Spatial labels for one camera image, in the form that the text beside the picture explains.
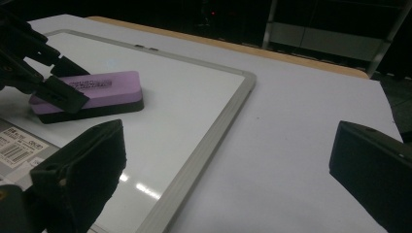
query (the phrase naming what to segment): barcode label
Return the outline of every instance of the barcode label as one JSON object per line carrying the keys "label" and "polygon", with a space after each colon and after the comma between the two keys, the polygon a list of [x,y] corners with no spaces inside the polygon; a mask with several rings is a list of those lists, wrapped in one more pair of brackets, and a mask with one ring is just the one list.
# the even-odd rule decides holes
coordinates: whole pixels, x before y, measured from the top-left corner
{"label": "barcode label", "polygon": [[0,132],[0,161],[11,168],[47,147],[47,144],[15,127]]}

